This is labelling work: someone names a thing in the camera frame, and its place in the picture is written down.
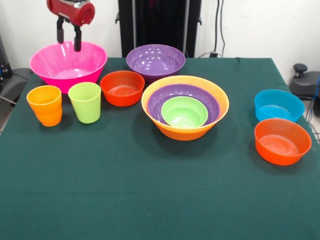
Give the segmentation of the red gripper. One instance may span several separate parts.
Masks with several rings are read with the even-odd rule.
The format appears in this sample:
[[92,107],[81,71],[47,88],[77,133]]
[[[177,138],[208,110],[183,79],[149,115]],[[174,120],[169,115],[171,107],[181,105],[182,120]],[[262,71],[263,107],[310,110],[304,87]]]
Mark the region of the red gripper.
[[64,43],[64,21],[73,24],[74,51],[80,52],[82,46],[82,25],[90,24],[95,16],[95,7],[89,0],[47,0],[48,9],[58,16],[56,23],[57,42]]

